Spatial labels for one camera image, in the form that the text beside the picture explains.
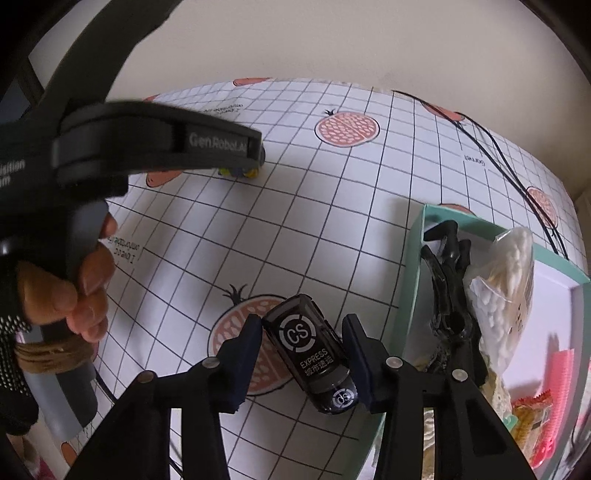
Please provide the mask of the left human hand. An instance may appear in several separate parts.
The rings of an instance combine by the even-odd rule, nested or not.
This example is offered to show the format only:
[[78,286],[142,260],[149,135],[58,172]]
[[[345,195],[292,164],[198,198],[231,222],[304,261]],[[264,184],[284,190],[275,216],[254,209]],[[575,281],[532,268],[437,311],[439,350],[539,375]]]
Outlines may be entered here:
[[86,342],[99,342],[108,328],[105,285],[115,271],[113,257],[102,244],[85,257],[74,283],[62,280],[29,262],[15,268],[15,290],[20,307],[9,324],[3,315],[1,334],[12,336],[28,325],[64,320],[70,331]]

